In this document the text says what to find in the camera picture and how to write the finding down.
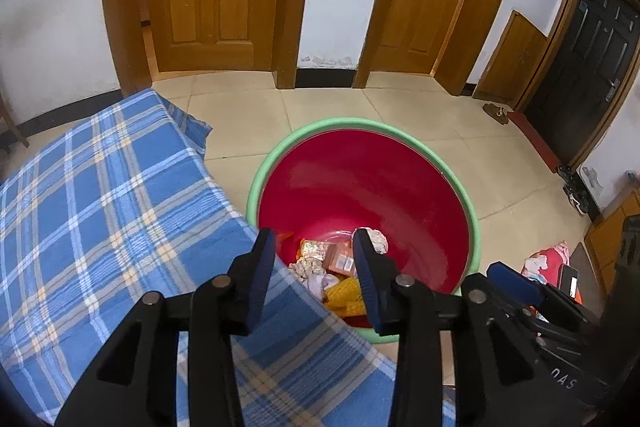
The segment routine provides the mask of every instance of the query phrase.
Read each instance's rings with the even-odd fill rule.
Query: bed
[[[2,185],[0,362],[48,423],[143,293],[190,292],[250,250],[257,231],[204,165],[209,131],[147,89],[79,123]],[[184,426],[186,347],[183,337]],[[249,426],[386,425],[395,365],[278,260],[262,320],[233,352]]]

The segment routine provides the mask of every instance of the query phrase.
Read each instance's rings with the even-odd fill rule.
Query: smartphone
[[[558,274],[558,289],[575,299],[575,293],[578,290],[578,270],[568,264],[562,264]]]

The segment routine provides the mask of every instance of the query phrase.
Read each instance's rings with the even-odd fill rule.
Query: green rim
[[[271,171],[273,171],[280,158],[293,149],[293,147],[309,137],[322,132],[345,128],[378,132],[404,143],[427,158],[449,182],[449,185],[451,185],[451,188],[453,188],[462,203],[462,208],[465,211],[466,222],[469,228],[470,255],[466,260],[466,267],[463,276],[460,281],[458,281],[458,285],[453,291],[453,293],[457,293],[459,291],[460,284],[462,283],[462,279],[470,273],[477,272],[478,267],[480,266],[480,226],[478,218],[476,217],[476,212],[471,204],[471,199],[458,178],[456,178],[455,174],[453,174],[451,169],[449,169],[446,163],[444,163],[436,153],[429,149],[424,143],[419,142],[413,136],[410,136],[386,123],[366,120],[365,118],[328,118],[327,120],[320,120],[310,123],[309,125],[305,125],[284,138],[268,154],[267,158],[264,159],[255,174],[246,202],[246,217],[249,223],[254,225],[254,227],[258,226],[258,205],[260,203],[260,197],[262,196],[262,190],[264,189],[264,185],[269,178]],[[398,341],[397,335],[380,337],[374,330],[368,328],[353,329],[372,344],[385,344]]]

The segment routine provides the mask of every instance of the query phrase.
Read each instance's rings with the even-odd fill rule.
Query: peeling paint
[[[587,178],[589,185],[591,187],[591,192],[597,198],[602,192],[602,185],[598,183],[598,172],[596,169],[592,169],[591,167],[582,167],[582,172],[584,172],[584,176]]]
[[[346,68],[353,69],[353,60],[351,57],[344,58],[320,58],[313,57],[313,62],[315,65],[320,66],[321,68]]]

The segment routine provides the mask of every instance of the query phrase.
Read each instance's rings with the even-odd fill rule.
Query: bolt
[[[469,292],[469,300],[474,304],[482,304],[486,301],[486,293],[478,289],[471,290]]]
[[[396,275],[396,284],[402,288],[411,288],[415,283],[415,279],[406,273]]]
[[[215,277],[213,277],[211,284],[215,286],[215,288],[226,288],[231,284],[231,277],[229,277],[226,273],[216,275]]]
[[[160,300],[159,292],[147,292],[142,296],[142,302],[147,306],[156,304],[159,300]]]

